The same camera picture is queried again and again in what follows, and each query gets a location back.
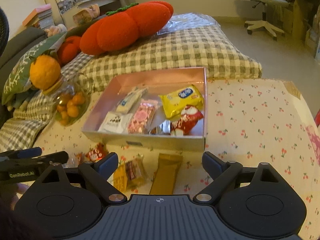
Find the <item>white small snack packet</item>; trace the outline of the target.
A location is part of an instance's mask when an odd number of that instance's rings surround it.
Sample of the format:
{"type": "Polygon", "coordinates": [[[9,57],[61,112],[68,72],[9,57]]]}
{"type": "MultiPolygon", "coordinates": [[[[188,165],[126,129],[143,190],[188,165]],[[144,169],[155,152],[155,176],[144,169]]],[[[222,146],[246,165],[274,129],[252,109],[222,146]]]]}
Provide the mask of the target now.
{"type": "Polygon", "coordinates": [[[123,134],[127,133],[127,127],[132,119],[133,114],[121,114],[109,111],[98,131],[105,133],[123,134]]]}

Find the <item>green leaf pattern pillow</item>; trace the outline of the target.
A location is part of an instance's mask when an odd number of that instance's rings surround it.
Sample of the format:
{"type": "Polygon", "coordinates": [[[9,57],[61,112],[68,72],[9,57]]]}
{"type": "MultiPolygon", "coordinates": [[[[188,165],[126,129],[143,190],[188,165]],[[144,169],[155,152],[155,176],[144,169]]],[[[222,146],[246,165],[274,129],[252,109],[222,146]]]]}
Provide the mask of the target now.
{"type": "Polygon", "coordinates": [[[24,93],[32,87],[29,75],[31,63],[40,55],[56,53],[66,34],[59,33],[38,42],[19,58],[2,86],[2,105],[12,100],[14,95],[24,93]]]}

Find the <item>large orange citrus fruit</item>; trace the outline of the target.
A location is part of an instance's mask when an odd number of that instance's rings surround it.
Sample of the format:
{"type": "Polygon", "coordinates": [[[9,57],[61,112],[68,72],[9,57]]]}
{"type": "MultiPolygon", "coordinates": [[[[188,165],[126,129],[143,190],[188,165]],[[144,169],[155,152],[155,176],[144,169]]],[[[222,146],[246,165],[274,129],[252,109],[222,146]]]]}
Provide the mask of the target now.
{"type": "Polygon", "coordinates": [[[47,90],[52,87],[60,74],[59,62],[49,55],[40,55],[30,64],[30,81],[38,89],[47,90]]]}

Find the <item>red white candy packet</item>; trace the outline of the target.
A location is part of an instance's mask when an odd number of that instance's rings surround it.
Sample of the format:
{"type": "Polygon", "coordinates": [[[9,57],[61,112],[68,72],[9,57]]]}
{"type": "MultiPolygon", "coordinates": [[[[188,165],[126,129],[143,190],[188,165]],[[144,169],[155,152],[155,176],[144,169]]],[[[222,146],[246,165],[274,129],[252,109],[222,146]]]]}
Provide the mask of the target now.
{"type": "Polygon", "coordinates": [[[195,106],[186,105],[181,111],[178,120],[171,122],[170,135],[184,136],[188,135],[199,120],[203,119],[203,114],[195,106]]]}

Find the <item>silver foil snack packet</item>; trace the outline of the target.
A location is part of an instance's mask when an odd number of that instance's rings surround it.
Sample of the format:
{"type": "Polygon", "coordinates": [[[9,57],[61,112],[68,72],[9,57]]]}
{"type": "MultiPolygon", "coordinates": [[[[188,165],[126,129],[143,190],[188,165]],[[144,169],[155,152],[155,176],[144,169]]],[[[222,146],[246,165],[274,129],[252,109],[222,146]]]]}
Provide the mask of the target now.
{"type": "Polygon", "coordinates": [[[171,121],[165,119],[160,124],[157,124],[155,127],[151,128],[148,131],[150,135],[171,135],[171,121]]]}

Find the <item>yellow snack bag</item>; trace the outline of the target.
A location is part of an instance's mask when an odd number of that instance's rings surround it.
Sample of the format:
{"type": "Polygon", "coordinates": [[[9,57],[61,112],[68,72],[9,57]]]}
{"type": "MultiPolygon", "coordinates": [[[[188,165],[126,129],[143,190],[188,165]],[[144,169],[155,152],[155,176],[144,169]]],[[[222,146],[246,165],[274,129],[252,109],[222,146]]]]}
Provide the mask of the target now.
{"type": "Polygon", "coordinates": [[[179,115],[187,105],[202,107],[204,103],[204,97],[195,85],[189,85],[168,94],[161,94],[159,98],[167,119],[179,115]]]}

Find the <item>stack of books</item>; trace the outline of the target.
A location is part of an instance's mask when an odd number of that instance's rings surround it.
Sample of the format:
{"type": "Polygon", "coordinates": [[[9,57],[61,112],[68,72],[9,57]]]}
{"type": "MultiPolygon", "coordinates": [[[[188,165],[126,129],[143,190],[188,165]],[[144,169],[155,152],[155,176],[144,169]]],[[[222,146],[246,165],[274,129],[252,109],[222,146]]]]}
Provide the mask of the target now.
{"type": "Polygon", "coordinates": [[[24,27],[34,27],[39,29],[48,29],[54,25],[51,4],[45,4],[35,8],[22,22],[24,27]]]}

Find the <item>small red pumpkin cushion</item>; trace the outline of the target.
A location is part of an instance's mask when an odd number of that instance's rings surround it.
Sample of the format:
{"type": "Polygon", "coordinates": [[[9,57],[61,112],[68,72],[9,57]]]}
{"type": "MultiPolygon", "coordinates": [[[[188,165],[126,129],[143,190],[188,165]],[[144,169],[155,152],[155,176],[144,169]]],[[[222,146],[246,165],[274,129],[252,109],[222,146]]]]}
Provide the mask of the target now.
{"type": "Polygon", "coordinates": [[[63,42],[57,51],[57,56],[62,65],[69,63],[80,53],[80,40],[80,36],[70,36],[63,42]]]}

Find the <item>large red pumpkin cushion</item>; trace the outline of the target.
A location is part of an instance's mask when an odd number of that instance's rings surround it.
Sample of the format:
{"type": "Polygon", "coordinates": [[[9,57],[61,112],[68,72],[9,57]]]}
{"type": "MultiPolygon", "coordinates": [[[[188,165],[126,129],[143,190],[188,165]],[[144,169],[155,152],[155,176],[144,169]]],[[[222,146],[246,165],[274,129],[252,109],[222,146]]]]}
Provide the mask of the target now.
{"type": "Polygon", "coordinates": [[[84,32],[80,50],[88,55],[122,50],[157,33],[173,14],[173,6],[165,1],[134,3],[108,12],[84,32]]]}

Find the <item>clear bread roll packet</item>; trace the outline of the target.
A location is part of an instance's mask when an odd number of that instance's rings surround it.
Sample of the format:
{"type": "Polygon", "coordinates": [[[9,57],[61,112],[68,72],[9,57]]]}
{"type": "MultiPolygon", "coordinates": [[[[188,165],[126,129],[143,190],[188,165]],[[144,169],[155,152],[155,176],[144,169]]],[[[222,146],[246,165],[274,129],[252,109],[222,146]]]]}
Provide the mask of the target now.
{"type": "Polygon", "coordinates": [[[127,114],[134,104],[148,91],[148,88],[134,87],[126,96],[121,99],[116,107],[116,112],[127,114]]]}

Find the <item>orange clear cracker packet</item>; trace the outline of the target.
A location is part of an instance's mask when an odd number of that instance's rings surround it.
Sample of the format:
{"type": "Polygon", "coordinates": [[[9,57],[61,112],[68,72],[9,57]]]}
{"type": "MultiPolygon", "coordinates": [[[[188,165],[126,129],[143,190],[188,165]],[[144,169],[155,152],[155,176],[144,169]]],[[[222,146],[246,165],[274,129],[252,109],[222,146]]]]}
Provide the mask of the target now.
{"type": "Polygon", "coordinates": [[[131,159],[120,157],[118,167],[113,174],[113,186],[117,190],[138,193],[139,188],[146,184],[148,175],[143,165],[143,159],[140,154],[131,159]]]}

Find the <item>glass jar with tangerines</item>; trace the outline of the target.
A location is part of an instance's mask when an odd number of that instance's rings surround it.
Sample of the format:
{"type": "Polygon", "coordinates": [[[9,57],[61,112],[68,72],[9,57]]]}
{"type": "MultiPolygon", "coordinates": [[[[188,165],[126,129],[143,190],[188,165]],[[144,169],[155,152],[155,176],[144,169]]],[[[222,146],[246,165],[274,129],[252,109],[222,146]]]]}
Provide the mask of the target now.
{"type": "Polygon", "coordinates": [[[86,112],[93,82],[84,73],[63,75],[42,94],[49,100],[48,111],[61,126],[71,126],[86,112]]]}

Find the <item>cherry print tablecloth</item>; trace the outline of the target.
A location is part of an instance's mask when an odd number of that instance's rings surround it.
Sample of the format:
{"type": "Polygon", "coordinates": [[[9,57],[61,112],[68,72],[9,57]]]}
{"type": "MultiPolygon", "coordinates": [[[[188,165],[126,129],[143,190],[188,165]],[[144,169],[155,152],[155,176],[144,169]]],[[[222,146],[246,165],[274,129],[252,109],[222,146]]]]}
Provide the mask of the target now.
{"type": "MultiPolygon", "coordinates": [[[[207,136],[205,150],[220,159],[235,160],[244,166],[270,163],[303,199],[306,220],[300,230],[302,239],[319,237],[319,133],[303,98],[287,91],[283,81],[241,80],[208,81],[207,136]]],[[[71,157],[87,153],[96,143],[81,131],[102,92],[92,94],[88,111],[76,123],[63,127],[54,120],[38,135],[34,146],[43,154],[66,151],[71,157]]],[[[174,194],[194,194],[212,182],[201,165],[203,151],[170,151],[155,147],[107,145],[120,163],[143,155],[147,183],[125,194],[148,194],[157,170],[160,153],[181,154],[183,163],[177,175],[174,194]]]]}

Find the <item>clear plastic bag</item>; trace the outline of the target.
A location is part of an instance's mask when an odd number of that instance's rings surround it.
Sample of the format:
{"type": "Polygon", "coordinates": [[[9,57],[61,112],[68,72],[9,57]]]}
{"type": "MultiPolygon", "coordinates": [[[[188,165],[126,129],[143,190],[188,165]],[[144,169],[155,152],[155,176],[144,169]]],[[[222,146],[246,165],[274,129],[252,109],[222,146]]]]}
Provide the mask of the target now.
{"type": "Polygon", "coordinates": [[[173,15],[167,24],[157,32],[157,35],[173,33],[185,29],[193,29],[208,25],[217,25],[218,22],[212,16],[189,12],[173,15]]]}

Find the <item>pink snack packet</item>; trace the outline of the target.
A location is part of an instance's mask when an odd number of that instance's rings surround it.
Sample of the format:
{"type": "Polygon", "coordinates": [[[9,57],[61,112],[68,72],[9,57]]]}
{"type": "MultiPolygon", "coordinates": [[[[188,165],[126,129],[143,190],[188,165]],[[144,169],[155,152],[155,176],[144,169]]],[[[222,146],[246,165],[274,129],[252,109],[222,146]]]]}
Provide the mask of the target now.
{"type": "Polygon", "coordinates": [[[153,117],[159,108],[157,100],[142,99],[127,127],[129,134],[147,134],[153,117]]]}

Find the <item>gold brown wafer bar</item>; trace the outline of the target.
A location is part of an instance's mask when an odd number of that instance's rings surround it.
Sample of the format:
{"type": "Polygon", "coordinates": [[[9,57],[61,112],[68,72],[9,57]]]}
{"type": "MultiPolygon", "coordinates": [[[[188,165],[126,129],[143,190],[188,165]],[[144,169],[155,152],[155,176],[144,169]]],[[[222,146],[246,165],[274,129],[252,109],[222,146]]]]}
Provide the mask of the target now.
{"type": "Polygon", "coordinates": [[[176,154],[160,153],[158,156],[158,167],[151,185],[150,195],[172,195],[174,192],[176,178],[183,157],[176,154]]]}

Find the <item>dark grey sofa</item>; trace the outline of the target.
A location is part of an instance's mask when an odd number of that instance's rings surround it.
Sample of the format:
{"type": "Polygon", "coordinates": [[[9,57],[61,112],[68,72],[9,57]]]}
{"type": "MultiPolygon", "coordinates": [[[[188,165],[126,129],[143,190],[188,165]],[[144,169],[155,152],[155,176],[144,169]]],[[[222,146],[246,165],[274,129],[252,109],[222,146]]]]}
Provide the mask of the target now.
{"type": "Polygon", "coordinates": [[[8,41],[1,55],[1,96],[4,84],[20,57],[31,47],[46,38],[47,34],[43,30],[31,27],[25,29],[8,41]]]}

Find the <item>pink cardboard tray box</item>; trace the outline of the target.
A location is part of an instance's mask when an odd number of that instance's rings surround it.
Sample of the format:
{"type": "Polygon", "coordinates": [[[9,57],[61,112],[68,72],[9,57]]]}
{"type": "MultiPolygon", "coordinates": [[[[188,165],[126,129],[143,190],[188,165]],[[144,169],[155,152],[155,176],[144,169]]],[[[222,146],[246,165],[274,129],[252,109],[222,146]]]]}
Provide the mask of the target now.
{"type": "Polygon", "coordinates": [[[182,90],[194,85],[207,97],[207,77],[204,67],[172,68],[135,72],[115,76],[101,94],[97,103],[90,111],[82,132],[88,139],[103,141],[110,145],[130,145],[144,148],[166,149],[177,151],[204,151],[207,135],[207,104],[200,108],[203,118],[190,130],[187,135],[174,136],[171,134],[152,134],[151,130],[159,127],[165,120],[163,106],[159,106],[145,134],[103,132],[99,128],[108,112],[115,111],[117,104],[133,88],[147,88],[143,95],[145,100],[160,101],[160,95],[176,90],[182,90]]]}

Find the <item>grey checked blanket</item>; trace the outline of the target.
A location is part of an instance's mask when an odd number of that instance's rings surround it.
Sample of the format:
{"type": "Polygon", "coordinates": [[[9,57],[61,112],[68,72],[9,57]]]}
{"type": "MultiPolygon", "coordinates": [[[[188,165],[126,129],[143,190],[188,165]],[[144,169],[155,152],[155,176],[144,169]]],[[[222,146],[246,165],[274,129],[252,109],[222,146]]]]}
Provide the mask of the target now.
{"type": "MultiPolygon", "coordinates": [[[[210,78],[257,79],[262,76],[259,62],[242,54],[219,25],[183,29],[142,40],[113,54],[90,56],[80,53],[61,74],[70,79],[84,73],[95,92],[105,89],[120,74],[148,70],[205,67],[210,78]]],[[[30,148],[52,119],[46,113],[49,99],[36,92],[26,111],[15,110],[1,127],[1,151],[30,148]]]]}

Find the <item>dark red snack packet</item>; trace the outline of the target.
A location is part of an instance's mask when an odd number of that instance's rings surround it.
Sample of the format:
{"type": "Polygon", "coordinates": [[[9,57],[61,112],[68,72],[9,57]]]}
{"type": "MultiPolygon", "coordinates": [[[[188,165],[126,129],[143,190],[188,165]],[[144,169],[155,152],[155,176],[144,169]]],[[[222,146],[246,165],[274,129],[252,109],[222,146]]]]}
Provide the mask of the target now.
{"type": "Polygon", "coordinates": [[[85,157],[87,160],[92,162],[98,162],[104,157],[106,157],[109,154],[109,151],[106,149],[104,144],[98,143],[96,146],[92,149],[90,149],[86,154],[85,157]]]}

